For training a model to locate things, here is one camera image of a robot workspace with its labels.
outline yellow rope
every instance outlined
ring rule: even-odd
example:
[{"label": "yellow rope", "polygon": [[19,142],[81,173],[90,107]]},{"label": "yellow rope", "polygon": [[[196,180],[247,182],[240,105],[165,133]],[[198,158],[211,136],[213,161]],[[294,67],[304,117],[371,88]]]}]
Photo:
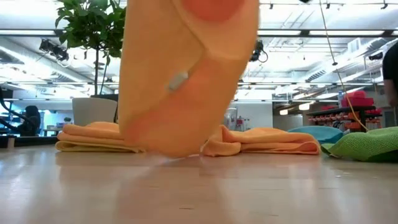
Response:
[{"label": "yellow rope", "polygon": [[[326,26],[326,19],[325,19],[325,15],[323,13],[323,8],[322,8],[322,0],[319,0],[319,6],[321,9],[321,14],[322,14],[322,19],[323,19],[323,25],[325,26],[325,32],[326,32],[326,39],[328,40],[328,45],[329,45],[329,49],[330,49],[330,54],[331,57],[333,59],[333,63],[336,64],[336,60],[335,60],[335,56],[333,55],[333,50],[331,49],[331,44],[330,44],[330,38],[329,38],[329,33],[328,33],[328,28]],[[340,79],[341,82],[341,86],[343,87],[343,91],[345,94],[347,94],[347,90],[346,87],[344,86],[343,83],[343,79],[341,78],[340,72],[338,71],[338,68],[336,69],[338,78]],[[353,112],[353,116],[355,118],[355,121],[358,122],[366,131],[369,131],[369,129],[366,127],[366,125],[364,125],[360,119],[358,119],[358,117],[356,116],[355,110],[353,108],[353,105],[351,104],[351,101],[349,100],[349,97],[347,97],[347,102],[349,104],[349,107],[351,108],[351,111]]]}]

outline light wood floor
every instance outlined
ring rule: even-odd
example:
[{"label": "light wood floor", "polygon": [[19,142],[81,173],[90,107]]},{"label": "light wood floor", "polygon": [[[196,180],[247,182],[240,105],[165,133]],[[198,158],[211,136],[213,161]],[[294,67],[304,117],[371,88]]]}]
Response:
[{"label": "light wood floor", "polygon": [[0,223],[396,224],[398,166],[316,156],[0,152]]}]

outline fluorescent light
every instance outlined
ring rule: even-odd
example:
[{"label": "fluorescent light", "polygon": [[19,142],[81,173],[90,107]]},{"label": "fluorescent light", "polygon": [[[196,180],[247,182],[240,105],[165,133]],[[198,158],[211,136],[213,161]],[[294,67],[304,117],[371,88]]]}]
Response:
[{"label": "fluorescent light", "polygon": [[341,80],[343,81],[343,83],[348,82],[348,81],[352,81],[360,76],[364,75],[362,72],[358,72],[354,75],[349,75],[347,77],[342,78]]},{"label": "fluorescent light", "polygon": [[55,36],[55,32],[53,30],[0,30],[0,35]]},{"label": "fluorescent light", "polygon": [[305,104],[303,104],[303,105],[299,105],[299,106],[298,106],[298,109],[299,109],[299,110],[302,110],[302,111],[309,110],[309,109],[310,109],[310,104],[309,104],[309,103],[305,103]]},{"label": "fluorescent light", "polygon": [[348,90],[347,93],[353,93],[353,92],[358,91],[358,90],[363,90],[363,88],[364,87],[359,87],[359,88],[355,88],[355,89],[352,89],[352,90]]},{"label": "fluorescent light", "polygon": [[337,95],[338,95],[338,93],[325,93],[325,94],[317,96],[317,99],[327,99],[327,98],[335,97]]},{"label": "fluorescent light", "polygon": [[281,111],[279,111],[279,114],[280,115],[287,115],[289,112],[288,112],[288,110],[281,110]]},{"label": "fluorescent light", "polygon": [[[328,35],[381,35],[384,30],[329,30]],[[312,30],[310,35],[326,35],[325,30]]]},{"label": "fluorescent light", "polygon": [[11,84],[25,84],[25,85],[45,85],[48,82],[10,82]]},{"label": "fluorescent light", "polygon": [[300,30],[258,30],[257,35],[300,35]]},{"label": "fluorescent light", "polygon": [[373,83],[343,83],[344,86],[371,86]]},{"label": "fluorescent light", "polygon": [[71,99],[45,99],[45,98],[29,98],[29,99],[14,99],[14,98],[6,98],[4,101],[71,101]]},{"label": "fluorescent light", "polygon": [[14,87],[14,88],[20,88],[20,89],[23,89],[23,90],[35,90],[35,88],[33,86],[28,86],[28,85],[23,85],[23,84],[14,85],[14,84],[7,83],[7,85],[11,86],[11,87]]},{"label": "fluorescent light", "polygon": [[87,85],[88,82],[55,82],[54,85]]}]

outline person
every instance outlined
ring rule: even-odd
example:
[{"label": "person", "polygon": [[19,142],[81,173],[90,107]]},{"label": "person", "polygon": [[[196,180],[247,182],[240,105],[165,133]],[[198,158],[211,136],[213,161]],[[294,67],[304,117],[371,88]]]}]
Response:
[{"label": "person", "polygon": [[40,127],[40,113],[36,106],[27,106],[25,108],[25,117],[28,118],[32,123],[24,121],[17,127],[17,130],[21,136],[36,136],[36,132]]},{"label": "person", "polygon": [[383,58],[384,91],[392,107],[398,106],[398,42]]}]

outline orange cloth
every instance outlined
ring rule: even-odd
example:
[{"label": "orange cloth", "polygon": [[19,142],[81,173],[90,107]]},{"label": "orange cloth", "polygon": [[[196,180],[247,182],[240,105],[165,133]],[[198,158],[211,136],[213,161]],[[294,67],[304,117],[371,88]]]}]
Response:
[{"label": "orange cloth", "polygon": [[125,144],[119,125],[94,122],[85,127],[66,124],[58,134],[55,144],[59,151],[142,152],[138,147]]},{"label": "orange cloth", "polygon": [[[55,147],[60,151],[143,152],[126,144],[119,125],[95,122],[85,127],[67,124],[58,135]],[[311,135],[287,133],[273,128],[230,131],[221,125],[202,147],[206,156],[233,156],[240,152],[281,154],[319,154],[320,145]],[[192,154],[199,154],[200,148]]]},{"label": "orange cloth", "polygon": [[202,148],[206,156],[233,156],[240,152],[318,155],[320,145],[310,134],[274,128],[239,132],[221,125]]},{"label": "orange cloth", "polygon": [[[197,153],[221,123],[257,38],[258,0],[129,0],[119,85],[128,144]],[[169,83],[189,78],[176,90]]]}]

